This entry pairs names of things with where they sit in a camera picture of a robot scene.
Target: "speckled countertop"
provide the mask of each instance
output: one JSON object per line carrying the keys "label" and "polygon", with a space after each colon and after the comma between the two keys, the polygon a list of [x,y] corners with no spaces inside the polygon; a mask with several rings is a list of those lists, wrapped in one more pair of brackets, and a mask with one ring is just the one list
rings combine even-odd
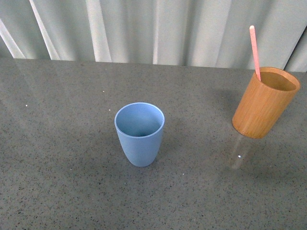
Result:
{"label": "speckled countertop", "polygon": [[[307,74],[270,133],[231,119],[251,70],[0,59],[0,230],[307,229]],[[156,160],[126,159],[116,112],[165,114]]]}

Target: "straw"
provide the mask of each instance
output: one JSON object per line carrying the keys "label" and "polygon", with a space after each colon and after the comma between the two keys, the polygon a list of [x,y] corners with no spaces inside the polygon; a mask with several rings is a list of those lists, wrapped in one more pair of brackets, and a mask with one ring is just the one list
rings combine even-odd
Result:
{"label": "straw", "polygon": [[256,32],[255,32],[255,27],[253,25],[250,26],[249,33],[250,33],[251,47],[253,49],[256,75],[257,75],[257,78],[261,81],[257,42],[256,42]]}

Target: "cup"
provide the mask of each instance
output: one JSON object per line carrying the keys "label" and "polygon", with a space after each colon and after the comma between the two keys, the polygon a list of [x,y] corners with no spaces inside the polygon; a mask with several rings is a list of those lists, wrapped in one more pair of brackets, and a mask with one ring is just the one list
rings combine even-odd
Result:
{"label": "cup", "polygon": [[137,102],[122,107],[115,116],[120,144],[135,166],[150,165],[160,148],[165,118],[155,105]]}
{"label": "cup", "polygon": [[234,128],[250,138],[267,135],[300,89],[300,82],[281,69],[262,67],[260,75],[261,81],[253,74],[232,118]]}

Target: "white curtain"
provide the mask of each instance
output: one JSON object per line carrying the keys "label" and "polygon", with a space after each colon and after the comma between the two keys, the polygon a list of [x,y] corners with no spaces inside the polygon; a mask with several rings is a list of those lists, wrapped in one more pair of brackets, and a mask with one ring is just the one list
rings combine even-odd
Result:
{"label": "white curtain", "polygon": [[0,0],[0,57],[307,71],[307,0]]}

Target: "orange cup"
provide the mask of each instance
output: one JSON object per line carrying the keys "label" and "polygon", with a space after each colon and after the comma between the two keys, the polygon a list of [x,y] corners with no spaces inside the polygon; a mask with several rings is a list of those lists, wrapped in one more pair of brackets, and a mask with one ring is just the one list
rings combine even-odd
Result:
{"label": "orange cup", "polygon": [[301,86],[281,69],[262,67],[260,75],[261,81],[254,72],[232,118],[234,128],[249,138],[267,135]]}

